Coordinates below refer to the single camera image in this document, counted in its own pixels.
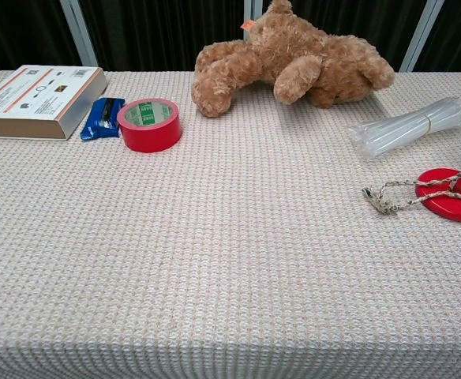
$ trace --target green label on tape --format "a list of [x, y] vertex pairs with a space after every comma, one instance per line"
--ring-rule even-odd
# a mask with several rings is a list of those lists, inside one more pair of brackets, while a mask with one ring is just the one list
[[125, 117], [136, 126], [150, 126], [166, 121], [173, 113], [172, 108], [164, 103], [148, 101], [139, 103], [127, 110]]

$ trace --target tag on teddy bear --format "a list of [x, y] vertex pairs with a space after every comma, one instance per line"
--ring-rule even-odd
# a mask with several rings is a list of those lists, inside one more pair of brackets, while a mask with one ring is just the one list
[[253, 24], [255, 24], [254, 20], [246, 20], [243, 25], [241, 25], [241, 29], [246, 30], [249, 32], [249, 30], [252, 28]]

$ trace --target black curtain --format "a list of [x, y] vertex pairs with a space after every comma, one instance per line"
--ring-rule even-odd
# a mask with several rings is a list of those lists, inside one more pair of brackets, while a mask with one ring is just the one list
[[241, 39], [243, 0], [80, 0], [108, 71], [190, 71], [204, 45]]
[[[265, 12], [270, 1], [264, 0]], [[291, 0], [293, 11], [330, 34], [365, 38], [399, 71], [426, 0]]]
[[446, 0], [414, 71], [461, 72], [461, 0]]
[[59, 0], [0, 0], [0, 70], [81, 64]]

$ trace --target bundle of straws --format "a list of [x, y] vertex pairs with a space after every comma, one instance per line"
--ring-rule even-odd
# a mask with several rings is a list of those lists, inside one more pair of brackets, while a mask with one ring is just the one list
[[358, 149], [372, 159], [426, 134], [461, 126], [461, 99], [447, 97], [400, 116], [350, 127]]

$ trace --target tape roll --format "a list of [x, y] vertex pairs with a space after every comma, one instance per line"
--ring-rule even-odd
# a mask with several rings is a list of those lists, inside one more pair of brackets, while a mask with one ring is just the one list
[[140, 99], [118, 112], [126, 146], [136, 152], [160, 152], [182, 136], [178, 107], [165, 99]]

